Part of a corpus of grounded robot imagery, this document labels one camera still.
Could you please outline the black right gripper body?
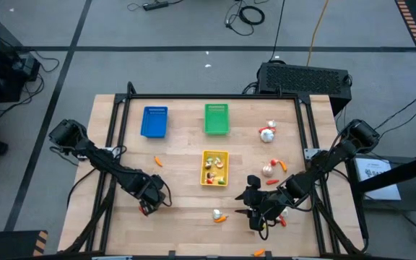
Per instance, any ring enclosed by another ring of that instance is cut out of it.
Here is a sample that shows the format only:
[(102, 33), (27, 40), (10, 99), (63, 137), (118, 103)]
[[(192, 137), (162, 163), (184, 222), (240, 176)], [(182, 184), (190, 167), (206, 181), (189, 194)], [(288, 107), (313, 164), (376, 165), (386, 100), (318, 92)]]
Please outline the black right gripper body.
[(247, 177), (247, 191), (253, 191), (247, 206), (251, 210), (248, 217), (252, 230), (263, 230), (263, 224), (268, 220), (275, 220), (287, 206), (285, 181), (281, 182), (273, 191), (261, 191), (261, 181), (255, 175)]

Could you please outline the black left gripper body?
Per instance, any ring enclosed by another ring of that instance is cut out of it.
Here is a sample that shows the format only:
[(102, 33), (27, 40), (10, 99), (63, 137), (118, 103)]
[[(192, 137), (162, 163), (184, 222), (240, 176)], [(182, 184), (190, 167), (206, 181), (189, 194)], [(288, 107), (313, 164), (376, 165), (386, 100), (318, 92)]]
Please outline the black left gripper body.
[(147, 216), (157, 211), (164, 202), (166, 195), (161, 192), (165, 182), (159, 175), (151, 175), (144, 181), (143, 186), (135, 193), (139, 206), (143, 207)]

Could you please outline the yellow plastic basket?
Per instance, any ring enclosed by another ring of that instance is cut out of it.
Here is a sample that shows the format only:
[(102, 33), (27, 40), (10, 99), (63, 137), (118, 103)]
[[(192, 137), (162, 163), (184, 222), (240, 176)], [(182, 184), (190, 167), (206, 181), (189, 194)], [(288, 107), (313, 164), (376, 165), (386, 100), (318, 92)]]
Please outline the yellow plastic basket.
[[(205, 169), (206, 160), (208, 157), (212, 157), (214, 160), (212, 162), (212, 167), (209, 170)], [(216, 167), (217, 162), (223, 162), (224, 167), (219, 169)], [(213, 184), (207, 184), (206, 180), (207, 173), (213, 172), (215, 173), (215, 177), (212, 179)], [(219, 185), (218, 180), (224, 179), (226, 185)], [(229, 181), (229, 153), (227, 151), (217, 151), (217, 150), (204, 150), (201, 157), (201, 173), (200, 173), (200, 184), (203, 186), (218, 186), (218, 187), (226, 187)]]

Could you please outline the blue plastic basket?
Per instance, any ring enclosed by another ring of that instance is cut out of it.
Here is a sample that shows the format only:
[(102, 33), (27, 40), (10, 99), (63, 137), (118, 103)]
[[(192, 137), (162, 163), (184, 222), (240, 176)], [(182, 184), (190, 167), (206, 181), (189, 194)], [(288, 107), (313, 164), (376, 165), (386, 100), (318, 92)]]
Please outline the blue plastic basket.
[(166, 106), (146, 106), (140, 134), (146, 138), (164, 138), (168, 122)]

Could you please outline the green plastic basket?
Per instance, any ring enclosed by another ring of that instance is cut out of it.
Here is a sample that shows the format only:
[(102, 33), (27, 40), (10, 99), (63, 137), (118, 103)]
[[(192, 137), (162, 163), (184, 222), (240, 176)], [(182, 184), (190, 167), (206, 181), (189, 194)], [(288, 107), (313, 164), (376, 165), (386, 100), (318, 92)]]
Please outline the green plastic basket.
[(206, 104), (204, 132), (208, 135), (226, 135), (230, 130), (228, 104)]

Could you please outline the white paper sheet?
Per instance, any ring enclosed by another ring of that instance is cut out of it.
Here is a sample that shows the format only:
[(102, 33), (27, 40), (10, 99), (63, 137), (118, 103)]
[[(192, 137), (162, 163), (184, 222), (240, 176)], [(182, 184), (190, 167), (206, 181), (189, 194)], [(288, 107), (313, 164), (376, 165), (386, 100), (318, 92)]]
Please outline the white paper sheet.
[[(388, 160), (372, 159), (369, 157), (356, 157), (354, 159), (355, 171), (359, 182), (366, 180), (379, 181), (378, 177), (392, 169)], [(396, 184), (386, 185), (381, 179), (382, 187), (366, 191), (369, 199), (384, 201), (400, 201), (401, 196)]]

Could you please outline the black computer tower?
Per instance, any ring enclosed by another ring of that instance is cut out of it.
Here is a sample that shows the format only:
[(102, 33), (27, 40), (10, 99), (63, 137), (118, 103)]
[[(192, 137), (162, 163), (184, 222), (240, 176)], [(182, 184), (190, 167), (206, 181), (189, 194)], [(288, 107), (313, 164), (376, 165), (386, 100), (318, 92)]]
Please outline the black computer tower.
[(260, 66), (256, 78), (256, 94), (292, 94), (305, 102), (311, 95), (326, 95), (334, 115), (352, 99), (352, 76), (346, 70), (271, 61)]

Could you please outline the black metal stand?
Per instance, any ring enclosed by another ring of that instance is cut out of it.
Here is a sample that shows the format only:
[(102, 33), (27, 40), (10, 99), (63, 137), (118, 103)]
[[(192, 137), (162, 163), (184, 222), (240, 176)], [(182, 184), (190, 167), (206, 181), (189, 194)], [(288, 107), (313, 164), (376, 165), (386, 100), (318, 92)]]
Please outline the black metal stand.
[[(359, 182), (354, 165), (354, 159), (346, 163), (346, 170), (352, 189), (356, 206), (357, 217), (364, 239), (368, 238), (368, 228), (363, 211), (365, 209), (393, 210), (402, 215), (406, 212), (416, 212), (416, 157), (388, 157), (381, 158), (375, 155), (357, 155), (356, 157), (369, 157), (372, 159), (388, 160), (392, 169), (378, 177), (379, 181), (366, 180)], [(381, 179), (385, 184), (396, 184), (401, 196), (400, 201), (384, 201), (369, 199), (366, 191), (382, 187)]]

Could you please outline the hazard-striped black case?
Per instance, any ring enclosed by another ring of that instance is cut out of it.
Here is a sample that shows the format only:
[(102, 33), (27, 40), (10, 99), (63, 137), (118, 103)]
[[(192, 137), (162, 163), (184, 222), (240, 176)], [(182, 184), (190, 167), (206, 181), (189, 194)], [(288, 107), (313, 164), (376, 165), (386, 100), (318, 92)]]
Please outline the hazard-striped black case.
[(46, 230), (0, 232), (0, 260), (42, 256), (47, 238)]

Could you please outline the black power strip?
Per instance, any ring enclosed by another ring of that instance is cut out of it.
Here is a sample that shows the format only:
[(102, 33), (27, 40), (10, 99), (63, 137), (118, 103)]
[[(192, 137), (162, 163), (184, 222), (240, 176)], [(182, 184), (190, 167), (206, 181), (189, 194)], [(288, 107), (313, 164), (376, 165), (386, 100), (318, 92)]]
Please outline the black power strip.
[(167, 1), (155, 1), (153, 3), (146, 3), (142, 5), (142, 8), (148, 12), (155, 9), (161, 9), (166, 8), (169, 6), (169, 3)]

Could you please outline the black metal table frame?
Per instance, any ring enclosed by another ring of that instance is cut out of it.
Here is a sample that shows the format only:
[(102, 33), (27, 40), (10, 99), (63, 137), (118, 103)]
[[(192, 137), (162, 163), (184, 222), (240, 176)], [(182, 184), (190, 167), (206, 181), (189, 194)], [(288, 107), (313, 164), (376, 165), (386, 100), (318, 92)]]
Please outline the black metal table frame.
[[(226, 135), (204, 132), (206, 104), (228, 104), (230, 130)], [(164, 138), (140, 134), (146, 106), (166, 106), (168, 122)], [(274, 120), (274, 140), (264, 143), (259, 129)], [(245, 189), (247, 177), (259, 174), (272, 159), (284, 160), (286, 177), (305, 167), (303, 148), (311, 143), (308, 119), (296, 113), (295, 102), (283, 96), (250, 95), (151, 95), (137, 94), (125, 105), (118, 95), (97, 95), (90, 119), (88, 137), (98, 146), (124, 145), (121, 162), (149, 174), (158, 174), (167, 183), (171, 200), (149, 216), (143, 215), (138, 201), (117, 188), (110, 222), (99, 221), (93, 248), (108, 254), (162, 256), (174, 251), (178, 256), (250, 256), (265, 249), (274, 256), (317, 256), (322, 234), (327, 252), (334, 250), (332, 233), (325, 222), (316, 225), (307, 205), (290, 210), (287, 226), (269, 230), (268, 239), (248, 226), (244, 207), (235, 200)], [(229, 153), (229, 181), (226, 187), (200, 184), (204, 150)], [(159, 157), (162, 167), (154, 157)], [(214, 222), (218, 209), (226, 221)]]

